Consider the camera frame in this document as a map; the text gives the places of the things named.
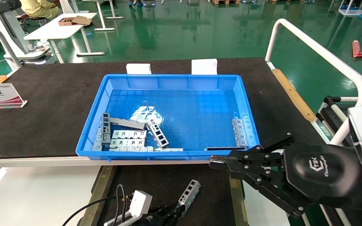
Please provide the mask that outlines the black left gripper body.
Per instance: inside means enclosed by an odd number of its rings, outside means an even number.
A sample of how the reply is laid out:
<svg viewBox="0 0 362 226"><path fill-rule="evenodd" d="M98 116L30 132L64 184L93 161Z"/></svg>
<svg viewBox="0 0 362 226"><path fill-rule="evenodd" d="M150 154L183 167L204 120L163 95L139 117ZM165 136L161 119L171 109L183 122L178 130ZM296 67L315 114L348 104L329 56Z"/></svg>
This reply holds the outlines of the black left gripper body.
<svg viewBox="0 0 362 226"><path fill-rule="evenodd" d="M164 226L168 219L166 215L156 213L143 214L142 217L135 222L135 226Z"/></svg>

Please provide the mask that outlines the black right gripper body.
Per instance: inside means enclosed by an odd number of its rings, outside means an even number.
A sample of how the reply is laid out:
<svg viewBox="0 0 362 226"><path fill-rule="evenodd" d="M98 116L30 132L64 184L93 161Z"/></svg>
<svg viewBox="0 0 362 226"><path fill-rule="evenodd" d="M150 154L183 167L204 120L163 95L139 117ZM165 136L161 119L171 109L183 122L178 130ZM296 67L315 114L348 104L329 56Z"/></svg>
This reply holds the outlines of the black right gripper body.
<svg viewBox="0 0 362 226"><path fill-rule="evenodd" d="M311 202L362 206L362 166L354 148L294 143L283 152L286 179Z"/></svg>

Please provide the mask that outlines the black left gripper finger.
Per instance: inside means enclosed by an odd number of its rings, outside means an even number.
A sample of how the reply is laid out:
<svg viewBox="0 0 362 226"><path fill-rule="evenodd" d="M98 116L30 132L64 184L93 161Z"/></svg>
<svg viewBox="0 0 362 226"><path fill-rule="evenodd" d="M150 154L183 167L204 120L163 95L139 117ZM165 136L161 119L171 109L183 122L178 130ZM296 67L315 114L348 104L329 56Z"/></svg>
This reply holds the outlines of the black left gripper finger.
<svg viewBox="0 0 362 226"><path fill-rule="evenodd" d="M176 225L178 220L183 217L185 205L171 205L168 212L168 225Z"/></svg>
<svg viewBox="0 0 362 226"><path fill-rule="evenodd" d="M172 212L177 211L180 208L180 205L178 202L174 202L172 204L166 204L161 205L155 208L151 208L151 213L157 214L157 215L166 215L166 214L172 214Z"/></svg>

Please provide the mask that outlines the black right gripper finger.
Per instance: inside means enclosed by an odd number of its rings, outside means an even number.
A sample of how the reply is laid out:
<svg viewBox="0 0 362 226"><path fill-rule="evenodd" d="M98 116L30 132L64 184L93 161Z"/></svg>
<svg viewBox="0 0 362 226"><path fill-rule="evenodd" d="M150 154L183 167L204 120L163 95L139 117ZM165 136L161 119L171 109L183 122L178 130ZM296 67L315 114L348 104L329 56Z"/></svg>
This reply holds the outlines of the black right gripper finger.
<svg viewBox="0 0 362 226"><path fill-rule="evenodd" d="M253 189L283 209L287 214L299 218L303 215L306 204L289 196L259 174L249 172L242 163L211 163L210 168L226 171L230 178L244 180Z"/></svg>
<svg viewBox="0 0 362 226"><path fill-rule="evenodd" d="M250 149L247 147L228 148L230 150L228 155L212 155L209 163L282 164L283 150L294 143L295 138L292 133L285 132Z"/></svg>

